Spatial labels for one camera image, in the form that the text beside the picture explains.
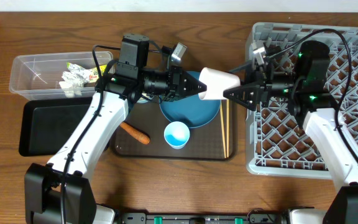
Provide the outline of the light blue small cup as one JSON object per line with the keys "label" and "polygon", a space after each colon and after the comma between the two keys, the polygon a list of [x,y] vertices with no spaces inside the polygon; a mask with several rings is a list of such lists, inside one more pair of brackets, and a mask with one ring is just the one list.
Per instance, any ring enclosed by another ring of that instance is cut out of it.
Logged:
{"label": "light blue small cup", "polygon": [[182,149],[190,139],[190,130],[185,123],[174,121],[163,132],[167,144],[174,149]]}

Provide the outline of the black waste tray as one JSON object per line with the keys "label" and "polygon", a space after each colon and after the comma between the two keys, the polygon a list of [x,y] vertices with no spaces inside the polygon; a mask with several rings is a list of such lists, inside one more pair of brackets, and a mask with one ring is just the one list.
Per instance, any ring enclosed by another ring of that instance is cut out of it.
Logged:
{"label": "black waste tray", "polygon": [[56,154],[86,114],[91,97],[32,100],[24,105],[19,154]]}

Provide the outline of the brown serving tray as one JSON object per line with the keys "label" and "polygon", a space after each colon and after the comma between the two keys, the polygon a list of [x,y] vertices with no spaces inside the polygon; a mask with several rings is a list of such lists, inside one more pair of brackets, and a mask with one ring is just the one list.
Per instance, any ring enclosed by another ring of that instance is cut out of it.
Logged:
{"label": "brown serving tray", "polygon": [[121,127],[117,128],[110,141],[111,150],[121,157],[153,159],[182,159],[199,161],[227,161],[234,157],[237,149],[236,107],[222,101],[226,154],[224,159],[219,112],[208,124],[190,129],[190,139],[182,149],[170,147],[163,132],[171,122],[164,117],[158,103],[138,103],[126,123],[148,135],[150,143],[145,145],[130,136]]}

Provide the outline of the yellow snack wrapper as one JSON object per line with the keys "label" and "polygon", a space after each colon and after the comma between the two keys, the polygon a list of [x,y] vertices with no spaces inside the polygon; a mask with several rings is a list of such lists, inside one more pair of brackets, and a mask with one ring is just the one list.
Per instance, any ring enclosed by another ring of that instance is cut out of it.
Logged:
{"label": "yellow snack wrapper", "polygon": [[87,69],[83,68],[80,65],[67,62],[67,69],[69,70],[69,72],[74,75],[76,79],[84,81],[85,83],[96,82],[99,78],[98,70],[100,70],[100,72],[103,72],[105,68],[106,65],[101,65],[99,68],[94,67]]}

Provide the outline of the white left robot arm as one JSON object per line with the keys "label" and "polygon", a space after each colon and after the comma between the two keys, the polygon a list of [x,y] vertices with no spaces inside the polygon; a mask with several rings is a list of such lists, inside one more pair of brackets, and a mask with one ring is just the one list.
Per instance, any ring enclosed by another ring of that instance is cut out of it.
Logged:
{"label": "white left robot arm", "polygon": [[112,223],[116,211],[95,201],[91,179],[108,142],[144,95],[173,102],[206,91],[181,68],[179,43],[158,47],[162,64],[147,66],[152,41],[125,34],[119,56],[98,69],[91,104],[63,147],[45,164],[31,164],[24,176],[27,223]]}

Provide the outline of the white tissue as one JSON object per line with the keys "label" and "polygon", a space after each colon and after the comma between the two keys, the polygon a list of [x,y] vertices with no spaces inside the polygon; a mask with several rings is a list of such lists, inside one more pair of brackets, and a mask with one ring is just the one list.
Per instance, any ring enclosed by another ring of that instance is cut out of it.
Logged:
{"label": "white tissue", "polygon": [[81,89],[85,85],[85,80],[82,76],[71,72],[63,72],[62,78],[63,81],[60,81],[59,85],[67,98],[82,96]]}

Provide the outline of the pink paper cup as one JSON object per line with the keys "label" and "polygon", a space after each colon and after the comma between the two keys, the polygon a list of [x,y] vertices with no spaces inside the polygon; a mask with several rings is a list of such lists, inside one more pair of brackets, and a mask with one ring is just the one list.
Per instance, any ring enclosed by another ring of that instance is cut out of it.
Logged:
{"label": "pink paper cup", "polygon": [[199,81],[207,87],[206,91],[198,94],[200,100],[225,100],[225,90],[241,85],[237,75],[207,67],[200,72]]}

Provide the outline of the light blue rice bowl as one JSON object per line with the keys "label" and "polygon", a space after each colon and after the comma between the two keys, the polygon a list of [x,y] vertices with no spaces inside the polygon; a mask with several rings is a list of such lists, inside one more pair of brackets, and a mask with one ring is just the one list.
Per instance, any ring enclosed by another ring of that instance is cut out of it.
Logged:
{"label": "light blue rice bowl", "polygon": [[137,103],[150,103],[153,102],[153,97],[149,95],[142,95]]}

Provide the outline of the grey dishwasher rack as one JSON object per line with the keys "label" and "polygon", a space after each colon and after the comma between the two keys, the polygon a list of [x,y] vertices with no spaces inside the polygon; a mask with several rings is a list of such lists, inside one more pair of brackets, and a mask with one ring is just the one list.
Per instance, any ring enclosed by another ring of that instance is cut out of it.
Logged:
{"label": "grey dishwasher rack", "polygon": [[[322,29],[319,25],[258,22],[246,42],[246,57],[252,59],[251,44],[285,48]],[[358,144],[358,27],[336,27],[346,39],[352,58],[347,59],[342,40],[333,33],[314,35],[313,40],[330,48],[325,89],[339,100],[349,132]],[[246,118],[246,167],[252,174],[330,179],[330,174],[311,138],[287,111],[285,99],[273,97],[269,106],[248,111]]]}

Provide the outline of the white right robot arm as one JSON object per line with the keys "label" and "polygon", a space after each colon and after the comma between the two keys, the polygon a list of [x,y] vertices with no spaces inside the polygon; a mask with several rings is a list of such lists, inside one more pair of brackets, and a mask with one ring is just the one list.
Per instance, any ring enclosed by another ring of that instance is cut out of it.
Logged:
{"label": "white right robot arm", "polygon": [[287,99],[289,113],[311,138],[337,194],[328,210],[289,208],[276,223],[358,223],[358,144],[340,111],[342,100],[325,90],[329,47],[306,35],[282,50],[253,48],[256,59],[239,67],[246,79],[223,97],[254,111],[271,97]]}

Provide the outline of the orange carrot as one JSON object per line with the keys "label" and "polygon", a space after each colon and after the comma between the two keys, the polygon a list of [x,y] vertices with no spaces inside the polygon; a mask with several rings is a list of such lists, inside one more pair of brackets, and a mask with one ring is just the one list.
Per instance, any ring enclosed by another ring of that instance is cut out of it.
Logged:
{"label": "orange carrot", "polygon": [[122,122],[120,124],[120,127],[140,143],[145,145],[150,143],[150,138],[148,137],[148,135],[142,133],[141,131],[137,130],[126,122]]}

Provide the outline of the left wooden chopstick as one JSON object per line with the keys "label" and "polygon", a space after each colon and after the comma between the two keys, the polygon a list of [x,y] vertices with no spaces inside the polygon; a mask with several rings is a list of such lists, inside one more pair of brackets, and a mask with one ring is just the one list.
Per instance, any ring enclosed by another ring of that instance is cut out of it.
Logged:
{"label": "left wooden chopstick", "polygon": [[227,154],[226,154],[226,140],[225,140],[224,116],[223,116],[222,101],[220,102],[220,105],[219,105],[219,115],[220,115],[220,122],[221,122],[221,136],[222,136],[222,144],[223,144],[223,154],[224,154],[224,159],[225,159],[227,157]]}

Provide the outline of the dark blue plate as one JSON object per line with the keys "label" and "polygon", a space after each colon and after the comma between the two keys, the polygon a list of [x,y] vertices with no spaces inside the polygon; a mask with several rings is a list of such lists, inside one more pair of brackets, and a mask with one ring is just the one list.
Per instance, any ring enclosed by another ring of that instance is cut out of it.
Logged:
{"label": "dark blue plate", "polygon": [[219,100],[200,100],[198,95],[160,104],[164,117],[170,122],[179,121],[189,128],[202,127],[211,122],[219,112]]}

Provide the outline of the clear plastic waste bin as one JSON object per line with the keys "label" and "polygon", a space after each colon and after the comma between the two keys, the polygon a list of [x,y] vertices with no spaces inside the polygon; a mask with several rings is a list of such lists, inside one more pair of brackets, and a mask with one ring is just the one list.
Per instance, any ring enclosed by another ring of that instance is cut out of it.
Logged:
{"label": "clear plastic waste bin", "polygon": [[91,97],[94,94],[93,83],[72,89],[60,86],[69,63],[85,69],[95,67],[91,52],[18,56],[12,64],[9,90],[28,100]]}

